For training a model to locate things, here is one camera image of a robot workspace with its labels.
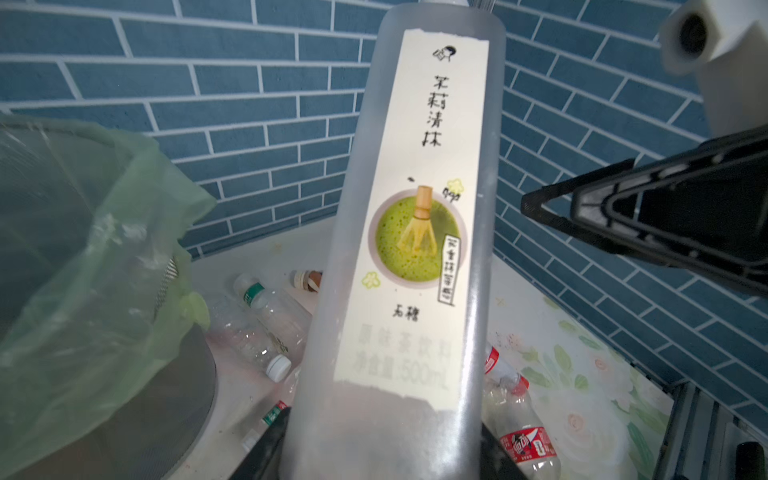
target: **translucent plastic bottle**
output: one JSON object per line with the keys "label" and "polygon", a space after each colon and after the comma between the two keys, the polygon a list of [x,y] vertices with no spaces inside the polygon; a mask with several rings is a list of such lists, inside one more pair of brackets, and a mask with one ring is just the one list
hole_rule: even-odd
{"label": "translucent plastic bottle", "polygon": [[205,300],[214,341],[238,352],[273,382],[282,382],[291,369],[291,361],[280,353],[264,328],[228,296],[206,295]]}
{"label": "translucent plastic bottle", "polygon": [[235,293],[256,315],[282,353],[298,365],[304,357],[312,316],[284,290],[267,290],[259,279],[243,273],[234,283]]}
{"label": "translucent plastic bottle", "polygon": [[270,425],[275,421],[280,412],[293,405],[293,396],[296,395],[296,386],[299,383],[300,370],[301,367],[294,370],[281,385],[279,393],[276,396],[277,401],[269,412],[258,420],[249,416],[240,423],[239,430],[243,435],[242,443],[246,452],[250,452],[256,442],[258,442],[261,436],[264,435],[264,432],[266,432]]}
{"label": "translucent plastic bottle", "polygon": [[[505,46],[499,19],[466,6],[405,3],[382,20],[283,480],[478,477]],[[435,232],[452,271],[416,285],[379,259],[376,231],[421,186],[461,225]]]}
{"label": "translucent plastic bottle", "polygon": [[509,456],[529,480],[558,480],[560,459],[531,406],[527,386],[505,377],[501,385],[489,388],[484,406],[490,411],[483,415],[484,421],[493,424],[492,431]]}

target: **blue wall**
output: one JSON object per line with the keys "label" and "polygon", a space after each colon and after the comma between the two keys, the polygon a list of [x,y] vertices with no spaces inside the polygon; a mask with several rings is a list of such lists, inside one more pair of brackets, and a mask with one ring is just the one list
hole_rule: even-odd
{"label": "blue wall", "polygon": [[[0,111],[141,131],[219,205],[203,256],[333,215],[390,2],[49,0],[0,6]],[[768,432],[768,301],[609,256],[526,220],[521,195],[709,137],[660,66],[664,0],[497,2],[508,30],[495,252],[663,385]],[[567,214],[568,201],[552,203]]]}

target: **trash bag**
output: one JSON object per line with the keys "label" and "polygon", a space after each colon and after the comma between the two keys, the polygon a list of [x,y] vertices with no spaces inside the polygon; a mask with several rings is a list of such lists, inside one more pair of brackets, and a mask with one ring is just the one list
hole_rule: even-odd
{"label": "trash bag", "polygon": [[0,117],[0,164],[4,478],[108,419],[207,328],[177,240],[216,201],[156,141],[76,121]]}

